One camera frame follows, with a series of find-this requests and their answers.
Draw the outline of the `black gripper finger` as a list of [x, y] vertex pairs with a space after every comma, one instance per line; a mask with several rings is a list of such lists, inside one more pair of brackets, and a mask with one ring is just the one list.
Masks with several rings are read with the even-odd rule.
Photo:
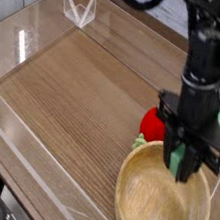
[[180, 143], [180, 139], [177, 135], [176, 129], [171, 125], [171, 123], [165, 124], [165, 136], [164, 136], [164, 163], [166, 167], [170, 167], [171, 155], [174, 149], [176, 149]]
[[201, 167], [204, 157], [204, 147], [195, 144], [182, 144], [182, 155], [177, 167], [175, 181], [186, 183], [192, 174], [195, 174]]

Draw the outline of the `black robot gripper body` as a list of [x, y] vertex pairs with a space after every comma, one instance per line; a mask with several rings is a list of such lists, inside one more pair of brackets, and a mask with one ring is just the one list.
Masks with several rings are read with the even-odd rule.
[[204, 147], [203, 163], [220, 174], [220, 81], [200, 83], [182, 76], [181, 94], [159, 93], [157, 116], [176, 129], [180, 144]]

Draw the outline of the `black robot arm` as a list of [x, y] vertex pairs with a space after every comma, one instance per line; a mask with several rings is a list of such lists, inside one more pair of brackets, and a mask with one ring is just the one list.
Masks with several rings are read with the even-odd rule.
[[159, 93], [164, 163], [187, 182], [203, 164], [220, 173], [220, 0], [184, 0], [188, 53], [180, 93]]

